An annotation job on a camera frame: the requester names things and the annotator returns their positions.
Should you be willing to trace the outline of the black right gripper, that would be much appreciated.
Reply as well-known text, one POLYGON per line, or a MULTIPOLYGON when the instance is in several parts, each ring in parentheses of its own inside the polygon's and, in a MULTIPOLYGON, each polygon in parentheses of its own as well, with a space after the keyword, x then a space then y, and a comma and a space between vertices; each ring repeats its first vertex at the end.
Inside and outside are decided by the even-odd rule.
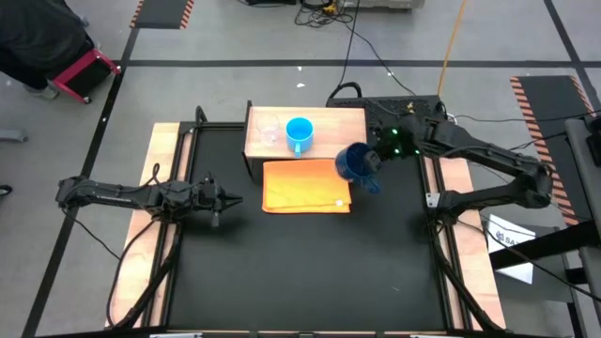
POLYGON ((374 175, 382 167, 382 161, 404 159, 422 153, 420 146, 421 123, 415 115, 404 115, 392 125, 382 125, 372 129, 376 143, 364 155, 366 170, 374 175))

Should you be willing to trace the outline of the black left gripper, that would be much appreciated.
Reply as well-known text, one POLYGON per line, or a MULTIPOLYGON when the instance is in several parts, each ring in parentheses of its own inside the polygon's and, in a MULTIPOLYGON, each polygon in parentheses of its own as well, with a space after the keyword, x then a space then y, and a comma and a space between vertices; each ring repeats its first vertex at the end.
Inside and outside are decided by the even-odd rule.
POLYGON ((185 191, 188 194, 185 217, 189 218, 197 211, 208 211, 211 215, 210 226, 212 228, 220 226, 221 211, 241 204, 243 200, 241 196, 234 193, 220 192, 220 186, 211 173, 208 173, 201 180, 189 184, 185 191))

